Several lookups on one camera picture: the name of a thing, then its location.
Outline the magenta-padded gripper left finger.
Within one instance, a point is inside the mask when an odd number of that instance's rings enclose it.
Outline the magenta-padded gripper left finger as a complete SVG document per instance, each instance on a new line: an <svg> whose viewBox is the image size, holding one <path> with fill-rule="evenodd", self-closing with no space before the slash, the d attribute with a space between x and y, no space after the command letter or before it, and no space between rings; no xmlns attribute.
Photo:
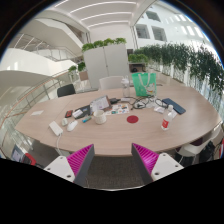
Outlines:
<svg viewBox="0 0 224 224"><path fill-rule="evenodd" d="M58 156L44 170L83 186L94 155L94 145L90 144L67 157Z"/></svg>

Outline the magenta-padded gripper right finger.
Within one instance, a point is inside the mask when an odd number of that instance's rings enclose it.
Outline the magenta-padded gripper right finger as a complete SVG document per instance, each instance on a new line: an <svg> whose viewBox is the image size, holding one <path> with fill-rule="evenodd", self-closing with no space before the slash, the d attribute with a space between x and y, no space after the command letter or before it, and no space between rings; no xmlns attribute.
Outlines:
<svg viewBox="0 0 224 224"><path fill-rule="evenodd" d="M145 185L183 169L167 153L158 154L136 143L132 144L131 152Z"/></svg>

